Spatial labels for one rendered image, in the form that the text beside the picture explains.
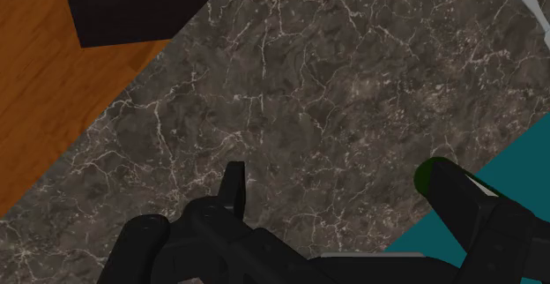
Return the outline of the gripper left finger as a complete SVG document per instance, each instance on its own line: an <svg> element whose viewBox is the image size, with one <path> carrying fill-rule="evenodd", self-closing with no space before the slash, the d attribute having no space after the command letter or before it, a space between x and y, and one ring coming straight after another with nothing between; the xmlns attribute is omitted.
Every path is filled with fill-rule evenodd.
<svg viewBox="0 0 550 284"><path fill-rule="evenodd" d="M97 284L336 284L264 228L243 221L245 164L228 162L215 196L190 201L178 220L128 220Z"/></svg>

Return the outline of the dark green round object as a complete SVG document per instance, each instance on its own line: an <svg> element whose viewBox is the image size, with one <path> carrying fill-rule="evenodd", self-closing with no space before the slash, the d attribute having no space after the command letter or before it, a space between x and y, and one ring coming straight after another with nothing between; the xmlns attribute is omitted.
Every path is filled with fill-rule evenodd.
<svg viewBox="0 0 550 284"><path fill-rule="evenodd" d="M450 161L444 157L432 157L416 168L413 183L423 198L429 200L442 195L448 189L446 168L449 163Z"/></svg>

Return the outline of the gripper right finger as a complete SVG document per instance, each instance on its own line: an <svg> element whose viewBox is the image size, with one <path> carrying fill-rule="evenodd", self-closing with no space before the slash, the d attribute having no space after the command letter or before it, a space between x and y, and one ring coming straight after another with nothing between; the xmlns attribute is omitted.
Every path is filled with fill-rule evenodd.
<svg viewBox="0 0 550 284"><path fill-rule="evenodd" d="M517 202L489 195L446 159L429 161L428 202L466 252L453 284L550 284L550 227Z"/></svg>

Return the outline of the white kitchen utensil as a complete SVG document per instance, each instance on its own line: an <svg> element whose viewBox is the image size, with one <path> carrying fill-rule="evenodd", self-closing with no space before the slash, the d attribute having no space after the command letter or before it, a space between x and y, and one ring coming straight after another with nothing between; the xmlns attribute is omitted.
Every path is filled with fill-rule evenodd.
<svg viewBox="0 0 550 284"><path fill-rule="evenodd" d="M544 43L550 50L550 21L541 10L538 0L521 0L525 7L533 14L544 31Z"/></svg>

